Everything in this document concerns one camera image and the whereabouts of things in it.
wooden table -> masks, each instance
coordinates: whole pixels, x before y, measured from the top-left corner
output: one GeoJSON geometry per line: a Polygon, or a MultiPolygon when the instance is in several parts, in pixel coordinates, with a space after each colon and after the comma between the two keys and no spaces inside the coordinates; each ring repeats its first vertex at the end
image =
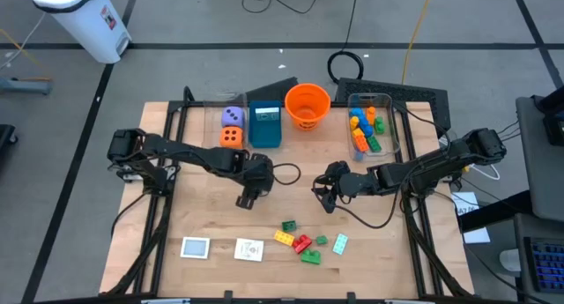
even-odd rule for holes
{"type": "MultiPolygon", "coordinates": [[[[428,103],[408,103],[408,108],[422,118],[433,120],[428,103]]],[[[166,110],[166,102],[146,103],[139,127],[162,134],[166,110]]],[[[350,159],[346,116],[345,108],[332,108],[315,131],[302,132],[293,128],[286,112],[282,112],[282,146],[259,152],[269,155],[274,164],[298,164],[302,176],[292,186],[274,183],[271,193],[259,197],[252,211],[234,205],[235,198],[242,192],[240,185],[207,174],[201,167],[183,164],[176,181],[159,296],[221,298],[225,290],[233,290],[236,298],[327,299],[344,298],[347,292],[356,292],[361,299],[417,298],[408,234],[399,208],[385,228],[373,230],[343,211],[325,213],[311,193],[314,178],[333,161],[344,159],[352,171],[359,173],[366,173],[367,166],[375,165],[350,159]],[[330,239],[325,246],[312,245],[322,253],[321,265],[302,263],[292,248],[272,239],[281,222],[289,219],[295,219],[298,224],[295,234],[310,237],[324,234],[330,239]],[[349,237],[341,256],[331,251],[338,234],[349,237]],[[211,238],[209,258],[180,258],[185,236],[211,238]],[[236,238],[264,241],[263,261],[235,260],[236,238]]],[[[410,124],[418,155],[437,149],[434,126],[413,117],[410,117],[410,124]]],[[[397,126],[402,153],[407,153],[399,116],[397,126]]],[[[203,141],[204,109],[190,108],[183,142],[202,146],[203,141]]],[[[393,160],[393,156],[388,157],[389,162],[393,160]]],[[[281,167],[275,174],[289,181],[295,177],[295,170],[281,167]]],[[[121,208],[141,190],[140,182],[126,184],[121,208]]],[[[444,184],[437,190],[449,195],[449,188],[444,184]]],[[[393,195],[359,196],[349,206],[368,222],[380,224],[390,213],[392,199],[393,195]]],[[[128,211],[115,228],[101,282],[102,292],[114,286],[137,257],[148,202],[147,198],[128,211]]],[[[437,255],[460,284],[473,293],[453,204],[443,197],[430,196],[427,208],[437,255]]],[[[428,261],[421,256],[421,262],[427,292],[431,293],[428,261]]],[[[149,289],[152,266],[153,258],[150,258],[144,290],[149,289]]]]}

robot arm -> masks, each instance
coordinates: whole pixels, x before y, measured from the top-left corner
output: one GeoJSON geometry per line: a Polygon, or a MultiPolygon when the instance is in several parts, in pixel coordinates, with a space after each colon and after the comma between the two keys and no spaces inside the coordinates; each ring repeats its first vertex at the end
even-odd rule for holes
{"type": "Polygon", "coordinates": [[[451,142],[447,148],[435,150],[405,163],[389,163],[368,167],[366,174],[351,173],[344,161],[331,163],[313,189],[322,197],[326,212],[335,209],[337,196],[384,196],[394,193],[406,182],[408,191],[416,195],[430,194],[441,178],[460,176],[470,164],[490,165],[505,157],[507,150],[494,130],[472,130],[451,142]]]}
{"type": "Polygon", "coordinates": [[[272,188],[272,161],[265,155],[221,147],[204,149],[167,140],[140,129],[118,130],[108,150],[108,159],[118,168],[117,175],[138,174],[144,192],[166,195],[169,191],[167,170],[156,167],[151,159],[172,159],[203,167],[206,172],[237,182],[243,186],[236,205],[252,209],[256,198],[272,188]]]}

white trash can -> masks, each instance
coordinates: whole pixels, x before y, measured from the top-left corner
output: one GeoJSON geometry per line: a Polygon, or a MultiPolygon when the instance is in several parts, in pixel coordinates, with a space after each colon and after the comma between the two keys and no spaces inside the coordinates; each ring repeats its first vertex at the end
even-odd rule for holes
{"type": "Polygon", "coordinates": [[[131,41],[110,0],[33,0],[51,13],[96,61],[116,63],[131,41]]]}

green lego brick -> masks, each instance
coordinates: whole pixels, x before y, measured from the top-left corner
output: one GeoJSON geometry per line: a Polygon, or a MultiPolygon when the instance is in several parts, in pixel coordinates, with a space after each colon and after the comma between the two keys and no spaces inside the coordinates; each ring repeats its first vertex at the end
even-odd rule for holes
{"type": "Polygon", "coordinates": [[[383,134],[384,133],[384,120],[381,116],[376,117],[374,122],[374,128],[376,134],[383,134]]]}
{"type": "Polygon", "coordinates": [[[327,242],[329,242],[329,240],[325,236],[319,236],[315,238],[315,241],[317,242],[318,245],[327,244],[327,242]]]}
{"type": "Polygon", "coordinates": [[[301,254],[301,261],[313,264],[321,263],[321,253],[319,251],[310,251],[307,249],[301,254]]]}
{"type": "Polygon", "coordinates": [[[286,233],[296,230],[296,222],[294,220],[284,221],[282,223],[282,230],[286,233]]]}
{"type": "Polygon", "coordinates": [[[382,150],[382,147],[378,143],[378,140],[376,140],[375,136],[367,137],[367,142],[372,152],[380,152],[382,150]]]}

black keyboard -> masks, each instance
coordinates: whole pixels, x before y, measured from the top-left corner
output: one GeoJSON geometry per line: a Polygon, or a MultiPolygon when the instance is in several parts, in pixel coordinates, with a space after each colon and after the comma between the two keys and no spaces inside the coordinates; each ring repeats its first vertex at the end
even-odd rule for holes
{"type": "Polygon", "coordinates": [[[564,240],[525,237],[524,242],[535,290],[564,293],[564,240]]]}

